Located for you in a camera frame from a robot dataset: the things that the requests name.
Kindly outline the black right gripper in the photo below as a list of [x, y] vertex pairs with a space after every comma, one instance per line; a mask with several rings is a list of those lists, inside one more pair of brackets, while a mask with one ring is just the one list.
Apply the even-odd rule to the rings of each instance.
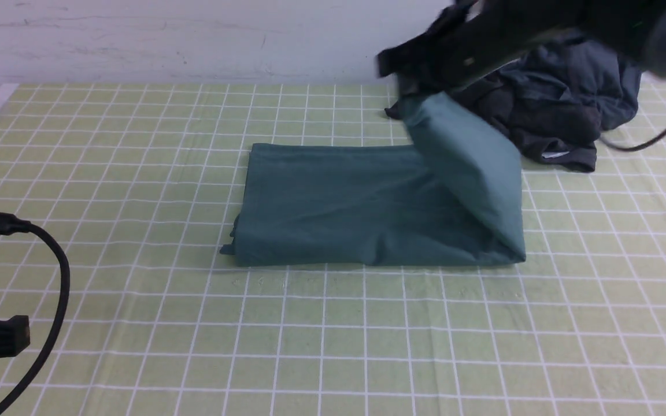
[[405, 92], [441, 92], [473, 84], [529, 50], [590, 19], [592, 1], [473, 1], [444, 8], [422, 34], [382, 50], [379, 78], [394, 75]]

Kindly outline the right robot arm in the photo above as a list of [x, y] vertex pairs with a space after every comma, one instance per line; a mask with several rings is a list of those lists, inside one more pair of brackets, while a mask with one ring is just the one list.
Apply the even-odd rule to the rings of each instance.
[[434, 91], [464, 88], [568, 32], [590, 39], [666, 79], [666, 1], [455, 2], [423, 34], [377, 55], [378, 75], [418, 81]]

